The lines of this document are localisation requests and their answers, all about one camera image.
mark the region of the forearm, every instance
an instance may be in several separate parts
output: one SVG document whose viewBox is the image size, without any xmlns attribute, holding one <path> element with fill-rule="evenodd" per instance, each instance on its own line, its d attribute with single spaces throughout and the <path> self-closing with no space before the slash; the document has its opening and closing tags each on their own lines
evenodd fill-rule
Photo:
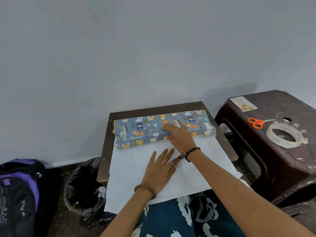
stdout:
<svg viewBox="0 0 316 237">
<path fill-rule="evenodd" d="M 289 215 L 215 164 L 200 150 L 188 159 L 204 176 L 247 237 L 314 236 Z"/>
<path fill-rule="evenodd" d="M 137 189 L 100 237 L 130 237 L 140 214 L 151 197 L 152 193 L 147 189 Z"/>
</svg>

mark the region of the orange scissors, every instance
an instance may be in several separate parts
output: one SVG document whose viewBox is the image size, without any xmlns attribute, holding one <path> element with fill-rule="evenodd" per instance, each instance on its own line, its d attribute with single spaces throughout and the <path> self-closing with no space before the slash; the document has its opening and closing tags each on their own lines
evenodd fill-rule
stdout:
<svg viewBox="0 0 316 237">
<path fill-rule="evenodd" d="M 270 119 L 270 120 L 258 120 L 258 119 L 255 119 L 255 118 L 249 118 L 248 119 L 248 122 L 250 124 L 252 124 L 252 127 L 254 127 L 255 129 L 262 129 L 263 127 L 263 124 L 266 123 L 266 122 L 270 122 L 270 121 L 275 121 L 275 119 Z"/>
</svg>

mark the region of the black trash bag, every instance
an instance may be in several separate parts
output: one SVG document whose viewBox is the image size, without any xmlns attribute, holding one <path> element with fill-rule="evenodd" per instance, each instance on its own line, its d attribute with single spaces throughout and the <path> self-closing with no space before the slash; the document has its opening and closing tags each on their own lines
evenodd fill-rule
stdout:
<svg viewBox="0 0 316 237">
<path fill-rule="evenodd" d="M 96 158 L 79 165 L 70 175 L 64 189 L 66 206 L 82 216 L 81 223 L 87 228 L 110 222 L 116 216 L 104 212 L 106 189 L 96 180 L 99 164 L 100 158 Z"/>
</svg>

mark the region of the white paper underside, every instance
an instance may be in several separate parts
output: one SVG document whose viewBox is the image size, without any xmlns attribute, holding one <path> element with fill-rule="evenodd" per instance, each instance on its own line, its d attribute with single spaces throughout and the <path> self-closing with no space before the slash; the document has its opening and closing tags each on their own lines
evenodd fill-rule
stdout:
<svg viewBox="0 0 316 237">
<path fill-rule="evenodd" d="M 194 140 L 196 145 L 212 161 L 236 178 L 239 179 L 242 176 L 235 169 L 215 137 L 201 137 Z M 104 211 L 115 214 L 121 211 L 132 197 L 135 186 L 140 184 L 152 153 L 155 150 L 157 151 L 157 159 L 165 148 L 171 149 L 172 144 L 170 142 L 160 142 L 126 150 L 113 148 Z M 176 158 L 179 154 L 176 150 L 171 159 Z M 166 187 L 157 195 L 156 199 L 149 201 L 148 204 L 164 202 L 211 189 L 192 163 L 182 160 L 178 166 Z"/>
</svg>

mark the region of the white label on wrapping paper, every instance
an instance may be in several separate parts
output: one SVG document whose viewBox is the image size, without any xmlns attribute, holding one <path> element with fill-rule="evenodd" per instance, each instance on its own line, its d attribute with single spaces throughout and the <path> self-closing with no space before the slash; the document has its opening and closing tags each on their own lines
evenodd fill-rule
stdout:
<svg viewBox="0 0 316 237">
<path fill-rule="evenodd" d="M 258 109 L 255 107 L 254 104 L 252 104 L 250 101 L 248 101 L 245 97 L 243 96 L 238 96 L 234 98 L 230 98 L 230 100 L 239 107 L 243 112 L 245 111 L 252 111 L 255 109 Z"/>
</svg>

